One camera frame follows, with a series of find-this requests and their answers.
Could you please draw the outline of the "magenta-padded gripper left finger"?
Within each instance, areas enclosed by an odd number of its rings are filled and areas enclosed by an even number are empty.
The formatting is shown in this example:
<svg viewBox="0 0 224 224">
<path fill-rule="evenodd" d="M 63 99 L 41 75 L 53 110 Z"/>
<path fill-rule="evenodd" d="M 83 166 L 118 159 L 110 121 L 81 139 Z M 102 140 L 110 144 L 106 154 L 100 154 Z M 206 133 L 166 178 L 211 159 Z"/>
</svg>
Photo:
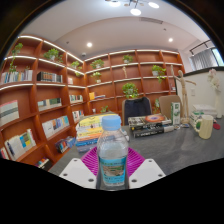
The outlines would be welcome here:
<svg viewBox="0 0 224 224">
<path fill-rule="evenodd" d="M 85 153 L 81 158 L 72 158 L 60 177 L 78 186 L 95 189 L 98 174 L 97 148 Z"/>
</svg>

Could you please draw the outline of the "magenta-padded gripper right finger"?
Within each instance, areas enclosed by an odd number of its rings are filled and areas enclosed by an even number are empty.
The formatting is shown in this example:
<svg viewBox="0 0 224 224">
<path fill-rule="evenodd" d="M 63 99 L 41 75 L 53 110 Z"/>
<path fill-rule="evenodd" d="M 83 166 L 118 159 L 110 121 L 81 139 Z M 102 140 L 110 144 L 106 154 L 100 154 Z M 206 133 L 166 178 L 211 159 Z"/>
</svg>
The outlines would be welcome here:
<svg viewBox="0 0 224 224">
<path fill-rule="evenodd" d="M 128 149 L 127 175 L 130 189 L 140 188 L 165 177 L 165 173 L 152 159 L 145 159 L 132 148 Z"/>
</svg>

